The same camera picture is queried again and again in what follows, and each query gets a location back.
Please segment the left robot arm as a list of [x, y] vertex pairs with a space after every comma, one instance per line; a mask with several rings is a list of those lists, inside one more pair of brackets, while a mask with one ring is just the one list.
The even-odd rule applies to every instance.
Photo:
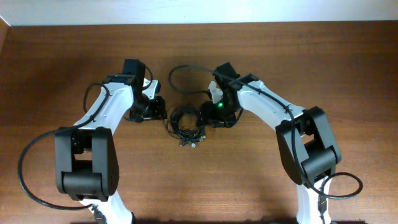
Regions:
[[119, 166], [113, 140], [119, 122], [163, 120], [165, 101], [160, 83], [145, 79], [149, 68], [138, 59], [126, 59], [123, 70], [107, 76], [101, 93], [71, 129], [55, 135], [58, 191], [89, 208], [98, 223], [134, 223], [117, 191]]

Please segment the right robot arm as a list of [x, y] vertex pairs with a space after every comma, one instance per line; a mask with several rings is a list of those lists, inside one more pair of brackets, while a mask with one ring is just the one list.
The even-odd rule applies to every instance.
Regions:
[[253, 74], [241, 76], [230, 63], [212, 71], [210, 102], [201, 110], [212, 128], [231, 128], [237, 110], [247, 110], [271, 127], [277, 138], [282, 166], [297, 186], [297, 223], [331, 223], [330, 181], [341, 161], [328, 118], [315, 106], [305, 109], [271, 91]]

